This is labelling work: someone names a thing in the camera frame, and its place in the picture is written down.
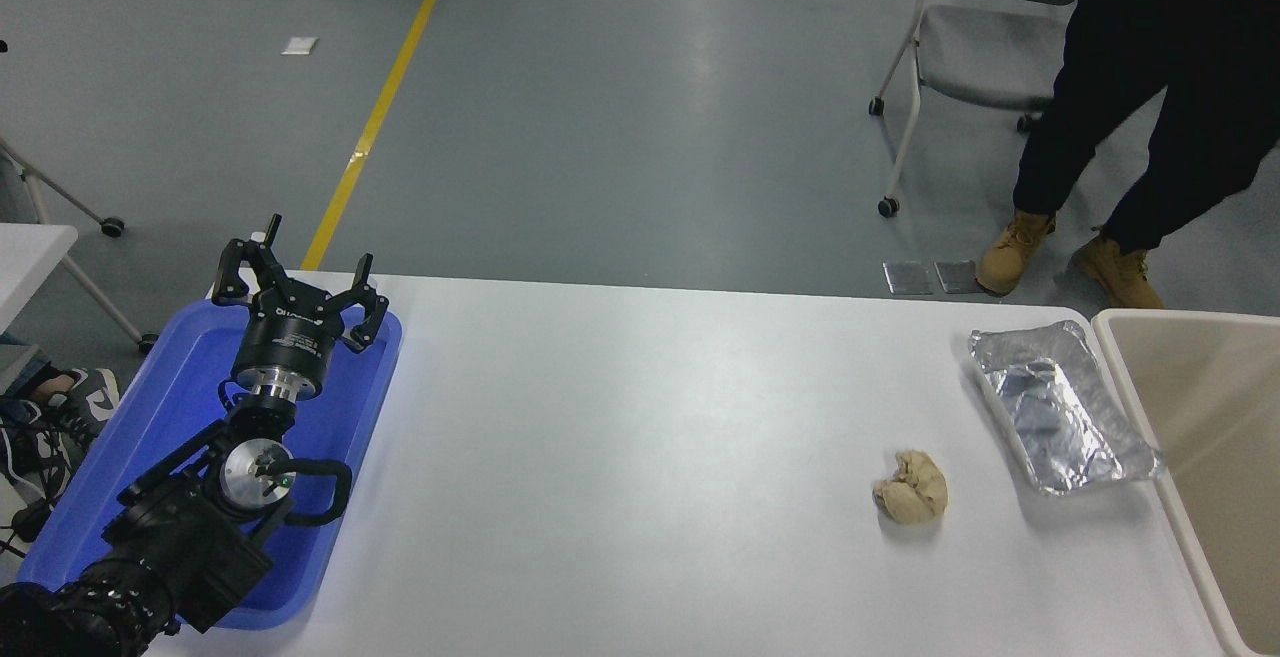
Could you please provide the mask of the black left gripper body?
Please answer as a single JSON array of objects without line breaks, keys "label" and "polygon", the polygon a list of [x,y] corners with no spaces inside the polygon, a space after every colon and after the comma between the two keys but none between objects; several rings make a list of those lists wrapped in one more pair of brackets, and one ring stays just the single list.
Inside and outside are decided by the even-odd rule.
[{"label": "black left gripper body", "polygon": [[253,382],[253,374],[279,369],[323,384],[332,365],[332,353],[346,330],[342,316],[298,315],[280,306],[248,304],[250,321],[244,330],[230,375],[239,384]]}]

